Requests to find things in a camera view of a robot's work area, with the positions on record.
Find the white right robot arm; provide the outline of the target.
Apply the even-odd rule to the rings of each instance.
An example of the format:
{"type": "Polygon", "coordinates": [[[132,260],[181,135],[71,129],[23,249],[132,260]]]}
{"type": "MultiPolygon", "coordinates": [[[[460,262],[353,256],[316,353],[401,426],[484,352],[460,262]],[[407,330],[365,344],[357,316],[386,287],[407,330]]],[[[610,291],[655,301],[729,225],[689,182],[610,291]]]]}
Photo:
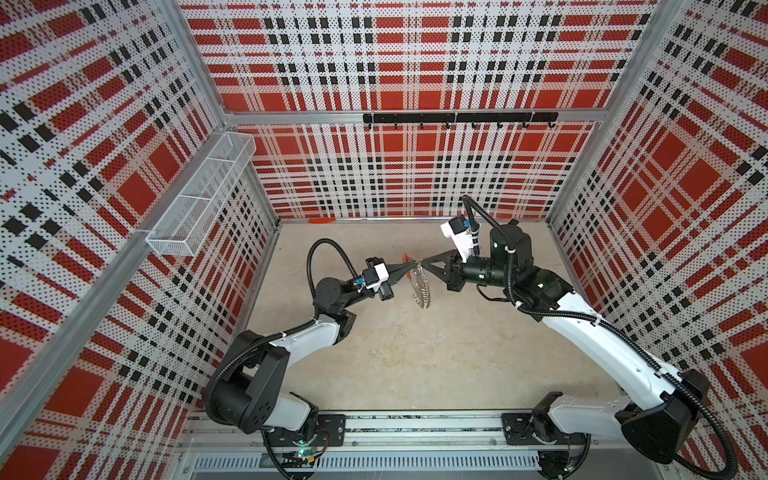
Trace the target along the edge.
{"type": "Polygon", "coordinates": [[[622,390],[614,398],[550,392],[531,414],[539,442],[553,444],[566,434],[606,436],[626,440],[657,463],[673,462],[701,416],[709,388],[701,374],[681,372],[613,332],[567,281],[535,266],[531,239],[515,222],[492,229],[487,257],[480,256],[477,234],[464,217],[443,223],[441,231],[455,247],[423,260],[424,269],[451,291],[467,283],[502,288],[519,312],[569,340],[622,390]]]}

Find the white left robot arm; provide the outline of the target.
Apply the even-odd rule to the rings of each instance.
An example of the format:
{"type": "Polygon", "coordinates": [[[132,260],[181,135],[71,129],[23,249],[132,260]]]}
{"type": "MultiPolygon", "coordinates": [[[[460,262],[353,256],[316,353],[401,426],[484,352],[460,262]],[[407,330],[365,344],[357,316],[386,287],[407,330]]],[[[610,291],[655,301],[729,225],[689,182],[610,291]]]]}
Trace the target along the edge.
{"type": "Polygon", "coordinates": [[[367,299],[393,298],[393,286],[416,266],[413,260],[393,265],[370,258],[355,278],[326,277],[318,283],[312,295],[315,314],[306,323],[267,336],[241,332],[203,391],[208,418],[245,434],[275,430],[291,435],[298,445],[311,443],[320,431],[319,409],[281,392],[286,372],[344,340],[356,321],[348,308],[367,299]]]}

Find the metal keyring gauge red handle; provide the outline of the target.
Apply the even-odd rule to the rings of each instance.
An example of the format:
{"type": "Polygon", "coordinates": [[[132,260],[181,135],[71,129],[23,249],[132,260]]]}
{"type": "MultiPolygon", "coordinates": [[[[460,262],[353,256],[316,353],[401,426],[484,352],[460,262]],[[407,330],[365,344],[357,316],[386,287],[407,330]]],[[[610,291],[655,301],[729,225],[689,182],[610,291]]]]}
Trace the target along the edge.
{"type": "Polygon", "coordinates": [[[403,254],[403,259],[405,262],[415,263],[415,265],[407,272],[406,277],[413,288],[413,297],[417,305],[426,310],[431,305],[431,291],[427,275],[420,263],[411,258],[408,254],[403,254]]]}

